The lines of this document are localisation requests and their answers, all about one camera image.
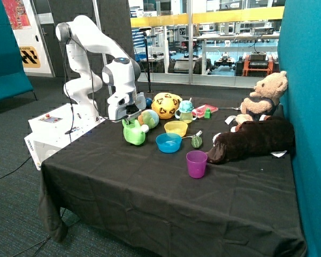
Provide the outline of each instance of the blue ball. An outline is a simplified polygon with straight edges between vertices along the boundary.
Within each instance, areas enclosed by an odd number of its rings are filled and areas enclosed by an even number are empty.
[[[146,107],[150,108],[151,104],[152,104],[152,99],[151,98],[146,98],[145,101],[146,101]]]

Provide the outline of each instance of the blue bowl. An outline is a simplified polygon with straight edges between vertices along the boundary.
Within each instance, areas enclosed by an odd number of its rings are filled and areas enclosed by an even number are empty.
[[[163,153],[174,153],[180,149],[182,137],[175,133],[164,133],[156,137],[158,149]]]

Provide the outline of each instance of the yellow railing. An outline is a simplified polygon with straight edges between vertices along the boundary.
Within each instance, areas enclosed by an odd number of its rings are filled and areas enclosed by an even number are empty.
[[[223,12],[204,12],[194,13],[193,23],[206,23],[206,22],[234,22],[234,21],[255,21],[255,20],[277,20],[282,19],[284,6],[280,7],[261,7],[251,8],[244,10],[233,10]],[[158,17],[142,17],[132,18],[131,27],[156,27],[167,25],[180,25],[188,24],[187,14],[167,15]]]

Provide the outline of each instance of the spoon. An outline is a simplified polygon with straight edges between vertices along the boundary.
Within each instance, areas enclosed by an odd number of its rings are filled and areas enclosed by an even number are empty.
[[[199,135],[201,135],[201,134],[202,134],[202,130],[198,131],[195,135],[196,135],[196,136],[199,136]],[[192,138],[192,137],[195,136],[195,135],[189,135],[189,136],[184,137],[184,138]]]
[[[233,109],[233,110],[236,110],[236,111],[240,111],[240,107],[218,107],[219,109]]]

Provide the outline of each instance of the orange machine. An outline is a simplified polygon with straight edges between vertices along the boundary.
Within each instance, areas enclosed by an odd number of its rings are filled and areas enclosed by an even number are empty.
[[[255,73],[263,74],[265,76],[270,75],[273,72],[274,60],[271,55],[266,55],[266,53],[252,53],[247,55],[244,60],[243,72],[244,77],[254,76]]]

